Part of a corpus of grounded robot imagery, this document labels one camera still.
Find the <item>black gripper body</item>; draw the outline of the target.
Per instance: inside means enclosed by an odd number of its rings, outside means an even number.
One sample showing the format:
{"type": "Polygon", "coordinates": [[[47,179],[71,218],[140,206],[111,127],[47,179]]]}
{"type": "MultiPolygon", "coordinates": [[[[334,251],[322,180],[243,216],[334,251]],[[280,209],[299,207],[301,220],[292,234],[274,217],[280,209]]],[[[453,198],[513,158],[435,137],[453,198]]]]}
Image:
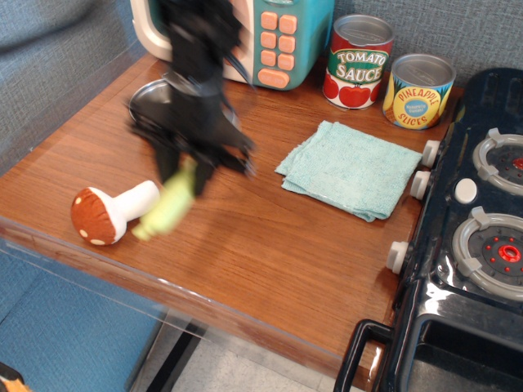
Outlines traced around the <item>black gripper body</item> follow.
{"type": "Polygon", "coordinates": [[[175,92],[173,98],[168,105],[133,105],[132,131],[153,149],[167,145],[215,168],[222,165],[243,174],[254,173],[249,157],[254,143],[226,119],[218,96],[199,98],[175,92]]]}

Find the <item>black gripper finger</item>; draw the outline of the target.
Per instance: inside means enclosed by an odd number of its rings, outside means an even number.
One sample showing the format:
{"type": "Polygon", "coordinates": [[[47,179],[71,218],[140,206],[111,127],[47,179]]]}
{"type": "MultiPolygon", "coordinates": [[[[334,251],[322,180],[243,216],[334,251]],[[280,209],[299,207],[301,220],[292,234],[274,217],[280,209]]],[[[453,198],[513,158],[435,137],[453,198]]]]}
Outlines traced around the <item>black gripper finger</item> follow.
{"type": "Polygon", "coordinates": [[[197,161],[194,170],[194,196],[198,197],[203,193],[207,181],[215,171],[213,164],[204,161],[197,161]]]}
{"type": "Polygon", "coordinates": [[[180,152],[167,145],[156,145],[154,150],[159,179],[163,184],[177,173],[180,152]]]}

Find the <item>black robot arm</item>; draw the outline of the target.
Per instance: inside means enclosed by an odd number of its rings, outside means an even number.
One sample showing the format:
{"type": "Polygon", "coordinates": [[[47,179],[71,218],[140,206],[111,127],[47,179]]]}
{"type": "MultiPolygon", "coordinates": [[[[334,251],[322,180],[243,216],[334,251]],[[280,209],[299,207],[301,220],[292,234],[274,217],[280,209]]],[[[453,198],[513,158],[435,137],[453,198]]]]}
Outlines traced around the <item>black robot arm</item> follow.
{"type": "Polygon", "coordinates": [[[241,23],[228,1],[161,1],[159,12],[172,46],[159,93],[141,93],[129,103],[132,130],[156,152],[160,179],[180,170],[181,154],[195,161],[191,194],[199,196],[219,166],[242,174],[252,170],[254,142],[223,91],[224,63],[245,79],[247,71],[233,56],[241,23]]]}

